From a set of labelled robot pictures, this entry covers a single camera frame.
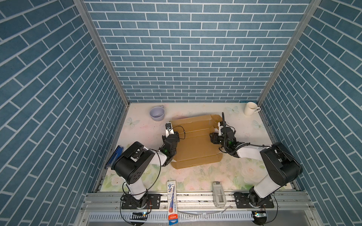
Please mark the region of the brown cardboard box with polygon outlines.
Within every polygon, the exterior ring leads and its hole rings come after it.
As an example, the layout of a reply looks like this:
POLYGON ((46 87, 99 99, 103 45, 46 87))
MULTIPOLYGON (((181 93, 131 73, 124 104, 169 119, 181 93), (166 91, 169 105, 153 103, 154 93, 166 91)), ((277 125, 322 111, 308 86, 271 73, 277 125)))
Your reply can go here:
POLYGON ((171 162, 175 169, 189 168, 222 160, 220 145, 211 142, 210 134, 218 129, 220 115, 203 115, 172 120, 173 130, 180 135, 176 155, 171 162))

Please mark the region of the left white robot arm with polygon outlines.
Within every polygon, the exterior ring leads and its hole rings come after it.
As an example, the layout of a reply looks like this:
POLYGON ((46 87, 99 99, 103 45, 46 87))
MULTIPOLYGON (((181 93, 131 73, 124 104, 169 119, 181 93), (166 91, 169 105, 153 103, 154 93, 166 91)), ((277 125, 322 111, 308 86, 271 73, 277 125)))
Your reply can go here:
POLYGON ((176 155, 176 148, 180 142, 179 133, 162 136, 162 139, 164 143, 158 150, 147 149, 136 141, 112 163, 111 169, 125 180, 129 195, 138 201, 148 193, 141 180, 146 168, 150 164, 165 167, 176 155))

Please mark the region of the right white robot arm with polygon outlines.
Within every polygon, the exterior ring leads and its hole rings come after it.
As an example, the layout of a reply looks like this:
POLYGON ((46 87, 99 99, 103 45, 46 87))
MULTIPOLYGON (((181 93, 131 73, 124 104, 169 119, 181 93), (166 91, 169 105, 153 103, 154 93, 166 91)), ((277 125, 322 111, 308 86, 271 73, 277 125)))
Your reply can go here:
POLYGON ((262 161, 267 175, 249 190, 249 202, 259 206, 273 192, 295 180, 303 171, 301 164, 281 143, 270 146, 238 142, 232 127, 219 126, 218 132, 209 134, 213 144, 221 145, 220 151, 236 158, 262 161))

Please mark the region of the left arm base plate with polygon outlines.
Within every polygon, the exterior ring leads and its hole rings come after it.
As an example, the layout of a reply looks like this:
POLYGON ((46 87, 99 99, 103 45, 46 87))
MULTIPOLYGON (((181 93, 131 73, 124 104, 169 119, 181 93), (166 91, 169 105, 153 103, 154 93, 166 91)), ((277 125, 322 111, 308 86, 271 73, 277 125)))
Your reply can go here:
POLYGON ((135 209, 159 209, 161 202, 161 194, 145 193, 139 200, 129 194, 122 197, 121 208, 124 210, 135 209))

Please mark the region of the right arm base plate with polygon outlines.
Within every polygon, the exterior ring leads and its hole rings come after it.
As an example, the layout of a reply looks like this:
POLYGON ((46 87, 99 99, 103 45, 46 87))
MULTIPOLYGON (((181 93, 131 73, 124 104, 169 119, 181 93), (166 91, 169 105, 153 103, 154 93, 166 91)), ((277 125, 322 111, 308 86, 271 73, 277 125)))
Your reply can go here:
POLYGON ((274 203, 272 197, 269 195, 265 198, 260 198, 257 194, 235 192, 233 194, 238 209, 247 209, 247 208, 274 208, 274 203))

